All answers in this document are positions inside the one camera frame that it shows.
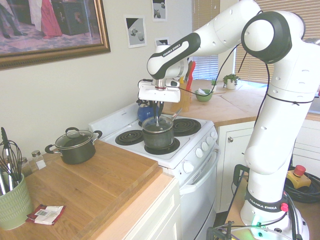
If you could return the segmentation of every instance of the black pot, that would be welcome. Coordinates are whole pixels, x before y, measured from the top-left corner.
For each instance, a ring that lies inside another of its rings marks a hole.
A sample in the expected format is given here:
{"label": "black pot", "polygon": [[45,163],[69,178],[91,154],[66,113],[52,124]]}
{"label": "black pot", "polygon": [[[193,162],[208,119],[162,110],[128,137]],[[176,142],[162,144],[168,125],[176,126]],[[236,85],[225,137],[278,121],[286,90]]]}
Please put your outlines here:
{"label": "black pot", "polygon": [[165,116],[160,116],[158,125],[153,117],[142,123],[144,145],[151,149],[164,149],[174,142],[173,121]]}
{"label": "black pot", "polygon": [[[94,133],[98,134],[98,137],[95,139],[93,139]],[[94,142],[101,136],[102,132],[99,130],[91,132],[88,130],[79,130],[76,127],[69,127],[65,130],[65,134],[55,141],[54,145],[50,144],[46,146],[44,150],[48,154],[60,154],[62,161],[66,164],[81,164],[95,155],[96,148]],[[51,151],[50,148],[53,146],[55,146],[58,151]]]}

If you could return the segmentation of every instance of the white pot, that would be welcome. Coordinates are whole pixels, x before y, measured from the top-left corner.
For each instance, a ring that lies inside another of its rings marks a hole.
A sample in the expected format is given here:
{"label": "white pot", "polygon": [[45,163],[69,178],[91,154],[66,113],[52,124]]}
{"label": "white pot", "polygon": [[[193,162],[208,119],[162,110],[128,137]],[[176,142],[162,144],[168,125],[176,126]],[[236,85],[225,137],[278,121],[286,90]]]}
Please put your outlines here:
{"label": "white pot", "polygon": [[229,90],[234,90],[236,89],[236,85],[235,85],[235,81],[232,81],[230,79],[228,79],[228,82],[226,83],[226,88]]}
{"label": "white pot", "polygon": [[213,87],[213,92],[217,91],[217,86],[218,86],[218,85],[215,85],[215,86]]}

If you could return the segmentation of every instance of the white cabinet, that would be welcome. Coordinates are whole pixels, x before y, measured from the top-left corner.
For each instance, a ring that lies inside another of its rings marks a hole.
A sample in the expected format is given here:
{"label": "white cabinet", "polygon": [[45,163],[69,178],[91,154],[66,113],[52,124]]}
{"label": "white cabinet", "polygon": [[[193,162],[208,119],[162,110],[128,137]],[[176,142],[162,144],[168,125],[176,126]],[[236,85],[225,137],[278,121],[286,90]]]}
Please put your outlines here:
{"label": "white cabinet", "polygon": [[182,240],[179,181],[174,179],[124,240]]}
{"label": "white cabinet", "polygon": [[221,155],[217,165],[216,205],[217,213],[229,209],[232,201],[232,182],[237,164],[246,165],[244,155],[254,130],[254,122],[244,122],[218,128],[218,145]]}
{"label": "white cabinet", "polygon": [[293,149],[293,166],[302,165],[306,172],[320,177],[320,122],[305,120]]}

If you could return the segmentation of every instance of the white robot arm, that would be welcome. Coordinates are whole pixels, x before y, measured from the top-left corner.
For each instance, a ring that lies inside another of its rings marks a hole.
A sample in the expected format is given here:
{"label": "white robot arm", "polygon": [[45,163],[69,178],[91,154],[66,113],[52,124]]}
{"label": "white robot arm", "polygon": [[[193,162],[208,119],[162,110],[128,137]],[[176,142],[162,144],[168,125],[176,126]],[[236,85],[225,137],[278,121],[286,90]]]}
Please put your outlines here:
{"label": "white robot arm", "polygon": [[[253,0],[242,0],[172,46],[158,49],[147,63],[154,80],[139,83],[138,97],[179,102],[179,83],[173,78],[186,74],[186,58],[216,55],[240,41],[249,54],[274,64],[267,96],[244,154],[250,174],[240,215],[246,225],[279,220],[269,229],[280,229],[291,237],[292,220],[282,218],[284,184],[295,139],[320,84],[320,46],[302,41],[305,26],[298,15],[259,12]],[[298,231],[308,240],[308,227],[296,211]],[[274,239],[272,233],[251,232],[256,239]]]}
{"label": "white robot arm", "polygon": [[138,98],[179,102],[179,82],[173,78],[186,75],[187,57],[217,55],[233,48],[240,43],[246,23],[259,11],[258,4],[253,0],[242,0],[173,45],[158,46],[147,62],[147,70],[154,80],[152,83],[139,83]]}

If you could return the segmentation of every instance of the spice jar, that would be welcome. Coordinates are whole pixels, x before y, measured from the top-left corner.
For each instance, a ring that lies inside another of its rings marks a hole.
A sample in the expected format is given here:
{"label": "spice jar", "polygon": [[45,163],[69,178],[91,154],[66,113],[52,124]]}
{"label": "spice jar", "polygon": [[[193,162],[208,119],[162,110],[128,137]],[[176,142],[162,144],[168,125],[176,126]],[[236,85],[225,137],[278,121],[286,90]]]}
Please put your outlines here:
{"label": "spice jar", "polygon": [[39,150],[35,150],[31,154],[32,154],[33,160],[35,161],[35,165],[39,170],[47,166],[45,163],[45,159],[41,155]]}
{"label": "spice jar", "polygon": [[23,173],[24,177],[29,176],[30,174],[32,174],[32,169],[31,166],[27,160],[26,157],[22,158],[21,161],[21,172]]}

